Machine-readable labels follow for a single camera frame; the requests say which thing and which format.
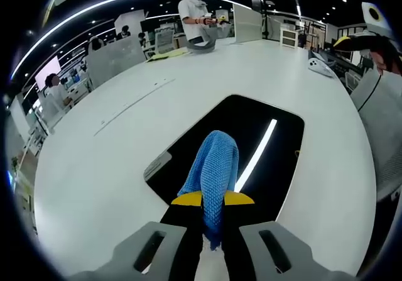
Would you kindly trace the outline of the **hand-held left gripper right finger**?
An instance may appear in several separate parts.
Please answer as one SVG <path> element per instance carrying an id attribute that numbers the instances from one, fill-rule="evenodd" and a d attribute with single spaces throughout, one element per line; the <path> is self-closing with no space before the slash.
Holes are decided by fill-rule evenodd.
<path id="1" fill-rule="evenodd" d="M 223 203 L 222 249 L 230 280 L 356 280 L 313 259 L 312 249 L 274 221 L 263 221 L 254 201 L 228 190 Z"/>

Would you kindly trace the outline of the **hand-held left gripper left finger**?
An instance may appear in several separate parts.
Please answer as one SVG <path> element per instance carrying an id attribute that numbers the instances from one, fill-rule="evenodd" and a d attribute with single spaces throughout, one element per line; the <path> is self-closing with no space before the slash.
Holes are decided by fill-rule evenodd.
<path id="1" fill-rule="evenodd" d="M 193 280 L 202 249 L 202 193 L 174 199 L 160 222 L 120 242 L 111 259 L 71 280 Z"/>

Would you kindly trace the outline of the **person's right hand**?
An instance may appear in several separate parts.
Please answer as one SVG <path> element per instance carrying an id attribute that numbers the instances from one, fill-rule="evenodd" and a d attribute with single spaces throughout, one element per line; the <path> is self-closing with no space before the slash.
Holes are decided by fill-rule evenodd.
<path id="1" fill-rule="evenodd" d="M 401 75 L 401 57 L 391 42 L 375 40 L 370 47 L 370 54 L 381 75 L 384 71 Z"/>

